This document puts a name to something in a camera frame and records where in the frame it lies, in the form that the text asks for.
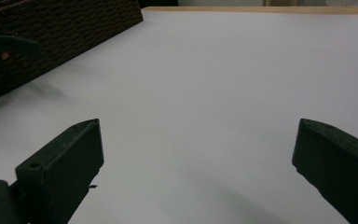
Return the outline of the brown wicker basket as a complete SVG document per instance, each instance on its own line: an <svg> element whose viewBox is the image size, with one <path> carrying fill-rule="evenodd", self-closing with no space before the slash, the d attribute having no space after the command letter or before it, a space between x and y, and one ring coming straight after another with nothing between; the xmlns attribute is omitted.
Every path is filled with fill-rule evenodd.
<svg viewBox="0 0 358 224"><path fill-rule="evenodd" d="M0 68L0 96L141 22L138 0L0 0L0 32L40 43L41 57L16 50Z"/></svg>

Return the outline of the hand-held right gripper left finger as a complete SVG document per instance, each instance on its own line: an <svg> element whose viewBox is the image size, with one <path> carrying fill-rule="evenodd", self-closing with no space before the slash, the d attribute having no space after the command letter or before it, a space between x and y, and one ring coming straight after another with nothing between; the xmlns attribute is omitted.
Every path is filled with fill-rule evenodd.
<svg viewBox="0 0 358 224"><path fill-rule="evenodd" d="M18 165L17 183L31 224L67 224L102 166L98 119L69 127Z"/></svg>

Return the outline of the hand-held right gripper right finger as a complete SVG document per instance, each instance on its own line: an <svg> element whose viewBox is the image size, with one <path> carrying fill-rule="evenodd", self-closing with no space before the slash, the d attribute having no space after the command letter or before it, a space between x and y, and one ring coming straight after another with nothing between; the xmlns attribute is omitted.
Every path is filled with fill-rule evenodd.
<svg viewBox="0 0 358 224"><path fill-rule="evenodd" d="M358 224L358 138L302 119L292 164L350 224Z"/></svg>

